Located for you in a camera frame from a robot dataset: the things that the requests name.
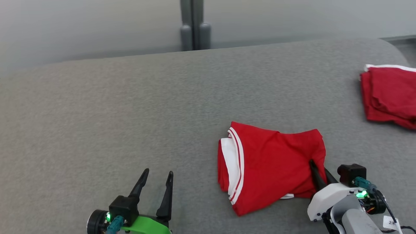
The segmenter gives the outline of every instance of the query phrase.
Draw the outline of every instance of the black cable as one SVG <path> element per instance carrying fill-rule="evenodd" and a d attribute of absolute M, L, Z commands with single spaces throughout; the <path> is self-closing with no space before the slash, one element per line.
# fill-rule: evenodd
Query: black cable
<path fill-rule="evenodd" d="M 391 209 L 389 207 L 389 205 L 387 204 L 386 198 L 383 196 L 383 194 L 381 194 L 381 192 L 377 189 L 373 189 L 374 191 L 374 195 L 377 196 L 379 199 L 381 199 L 383 201 L 383 203 L 386 205 L 387 211 L 389 212 L 390 216 L 392 217 L 394 223 L 397 223 L 396 218 L 393 215 L 393 212 L 391 212 Z M 400 226 L 400 229 L 410 229 L 412 230 L 415 234 L 416 234 L 416 230 L 411 227 L 411 226 Z M 396 230 L 380 230 L 383 233 L 392 233 L 395 232 Z"/>
<path fill-rule="evenodd" d="M 383 203 L 386 205 L 387 210 L 389 211 L 389 214 L 391 216 L 391 218 L 393 219 L 394 223 L 397 223 L 396 218 L 393 215 L 393 212 L 391 212 L 389 205 L 387 204 L 386 199 L 384 198 L 384 196 L 381 194 L 381 192 L 377 189 L 373 189 L 374 191 L 374 195 L 376 195 L 378 198 L 380 198 Z"/>
<path fill-rule="evenodd" d="M 410 226 L 400 226 L 401 229 L 410 229 L 416 234 L 416 230 L 413 227 Z M 382 233 L 392 233 L 396 232 L 397 230 L 380 230 Z"/>

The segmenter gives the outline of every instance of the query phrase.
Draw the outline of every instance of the teal connector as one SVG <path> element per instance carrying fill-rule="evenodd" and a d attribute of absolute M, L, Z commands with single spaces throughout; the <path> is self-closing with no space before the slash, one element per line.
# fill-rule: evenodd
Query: teal connector
<path fill-rule="evenodd" d="M 377 189 L 376 185 L 362 177 L 356 177 L 354 179 L 354 185 L 366 189 L 369 193 L 374 193 Z"/>
<path fill-rule="evenodd" d="M 117 234 L 120 231 L 121 227 L 124 225 L 124 218 L 117 216 L 113 219 L 111 224 L 107 227 L 107 234 Z"/>

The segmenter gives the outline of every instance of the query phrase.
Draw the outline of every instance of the folded red shirt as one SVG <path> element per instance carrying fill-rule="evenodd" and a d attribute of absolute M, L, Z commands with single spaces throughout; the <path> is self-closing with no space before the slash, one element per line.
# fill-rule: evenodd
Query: folded red shirt
<path fill-rule="evenodd" d="M 416 69 L 398 65 L 366 65 L 361 90 L 366 117 L 416 129 Z"/>
<path fill-rule="evenodd" d="M 295 134 L 232 122 L 218 144 L 218 183 L 234 211 L 245 215 L 291 197 L 315 192 L 309 161 L 326 181 L 325 145 L 318 130 Z"/>

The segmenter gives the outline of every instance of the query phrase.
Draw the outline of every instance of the gray wall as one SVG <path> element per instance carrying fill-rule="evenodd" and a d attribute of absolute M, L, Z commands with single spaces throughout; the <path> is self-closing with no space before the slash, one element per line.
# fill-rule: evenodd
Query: gray wall
<path fill-rule="evenodd" d="M 213 48 L 416 34 L 416 0 L 205 0 Z"/>
<path fill-rule="evenodd" d="M 416 0 L 205 0 L 212 47 L 416 34 Z M 180 51 L 179 0 L 0 0 L 0 75 Z"/>
<path fill-rule="evenodd" d="M 179 0 L 0 0 L 0 74 L 63 60 L 180 51 Z"/>

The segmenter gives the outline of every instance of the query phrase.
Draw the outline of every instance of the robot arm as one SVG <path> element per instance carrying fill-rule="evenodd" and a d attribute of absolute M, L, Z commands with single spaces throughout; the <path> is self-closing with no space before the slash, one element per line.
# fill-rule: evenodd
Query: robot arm
<path fill-rule="evenodd" d="M 308 216 L 314 222 L 323 220 L 330 234 L 381 234 L 368 214 L 382 214 L 387 208 L 394 218 L 383 194 L 366 180 L 365 167 L 341 165 L 341 183 L 325 169 L 328 185 L 312 160 L 310 167 L 317 192 L 308 206 Z"/>
<path fill-rule="evenodd" d="M 147 181 L 145 169 L 128 197 L 118 196 L 109 211 L 95 210 L 87 222 L 87 234 L 116 234 L 120 230 L 131 234 L 171 234 L 169 221 L 172 214 L 173 172 L 166 180 L 166 191 L 156 216 L 142 215 L 137 210 L 140 193 Z"/>

